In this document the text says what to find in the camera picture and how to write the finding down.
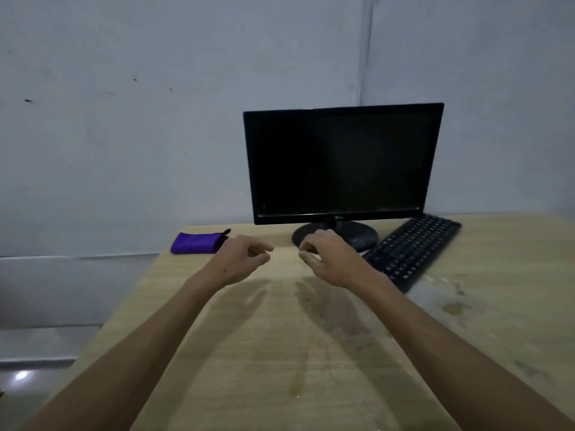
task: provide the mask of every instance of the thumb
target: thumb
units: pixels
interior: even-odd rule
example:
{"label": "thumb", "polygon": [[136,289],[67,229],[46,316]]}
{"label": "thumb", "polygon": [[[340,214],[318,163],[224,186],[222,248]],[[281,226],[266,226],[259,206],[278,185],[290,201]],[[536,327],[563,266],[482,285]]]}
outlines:
{"label": "thumb", "polygon": [[261,265],[267,263],[270,260],[270,255],[268,253],[258,254],[255,257],[249,257],[248,262],[254,269],[259,268]]}
{"label": "thumb", "polygon": [[316,269],[318,269],[322,266],[321,261],[310,252],[300,251],[299,252],[299,258],[301,260],[303,260],[304,263],[306,263],[306,265],[308,265],[310,268],[312,268],[313,272],[316,272]]}

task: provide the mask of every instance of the table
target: table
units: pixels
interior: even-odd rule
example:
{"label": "table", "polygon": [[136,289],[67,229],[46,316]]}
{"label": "table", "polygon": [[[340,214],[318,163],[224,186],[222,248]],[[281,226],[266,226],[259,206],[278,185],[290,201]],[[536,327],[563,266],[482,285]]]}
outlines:
{"label": "table", "polygon": [[[575,227],[546,214],[452,217],[463,228],[408,294],[575,417]],[[380,238],[403,220],[365,221]],[[349,292],[315,278],[299,224],[230,227],[271,261],[202,311],[133,430],[458,429],[406,355]],[[68,380],[164,304],[210,255],[163,251]]]}

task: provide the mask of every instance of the forearm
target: forearm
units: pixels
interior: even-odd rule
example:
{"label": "forearm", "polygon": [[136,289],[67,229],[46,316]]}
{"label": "forearm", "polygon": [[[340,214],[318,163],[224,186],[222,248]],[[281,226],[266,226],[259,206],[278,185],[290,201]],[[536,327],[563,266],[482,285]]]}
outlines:
{"label": "forearm", "polygon": [[464,430],[575,429],[546,399],[422,311],[384,275],[355,292]]}
{"label": "forearm", "polygon": [[200,271],[150,318],[51,399],[23,428],[128,430],[206,302],[219,288]]}

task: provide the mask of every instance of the monitor bezel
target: monitor bezel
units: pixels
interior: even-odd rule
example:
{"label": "monitor bezel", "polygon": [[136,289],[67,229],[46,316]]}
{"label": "monitor bezel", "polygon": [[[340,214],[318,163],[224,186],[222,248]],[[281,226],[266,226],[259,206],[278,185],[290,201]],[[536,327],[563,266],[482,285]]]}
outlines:
{"label": "monitor bezel", "polygon": [[[384,106],[358,106],[358,107],[329,107],[329,108],[309,108],[293,110],[258,110],[246,111],[243,113],[244,135],[246,137],[246,149],[249,170],[249,187],[251,189],[252,210],[254,214],[254,224],[299,224],[303,222],[329,222],[329,221],[362,221],[370,219],[394,219],[394,218],[414,218],[423,215],[425,208],[427,191],[429,188],[429,179],[431,178],[431,168],[435,157],[435,149],[439,137],[441,121],[443,119],[444,103],[424,103],[424,104],[393,104]],[[439,113],[436,126],[433,127],[431,139],[431,151],[427,157],[425,168],[425,190],[421,199],[420,206],[417,209],[394,210],[394,211],[365,211],[365,212],[340,212],[340,213],[309,213],[309,214],[290,214],[290,215],[260,215],[258,206],[260,194],[256,187],[254,163],[254,145],[248,139],[246,123],[255,118],[265,116],[283,115],[350,115],[366,114],[373,111],[384,111],[385,113],[404,113],[409,111],[432,111]]]}

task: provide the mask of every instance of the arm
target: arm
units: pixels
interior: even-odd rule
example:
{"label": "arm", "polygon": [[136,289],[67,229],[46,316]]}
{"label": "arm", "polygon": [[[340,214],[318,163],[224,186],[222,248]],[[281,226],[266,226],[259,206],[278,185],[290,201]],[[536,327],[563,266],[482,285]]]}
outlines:
{"label": "arm", "polygon": [[300,250],[314,274],[374,311],[465,431],[575,430],[567,416],[413,304],[333,231],[308,235]]}
{"label": "arm", "polygon": [[271,250],[255,237],[227,239],[168,303],[62,389],[22,431],[128,430],[208,300],[268,262]]}

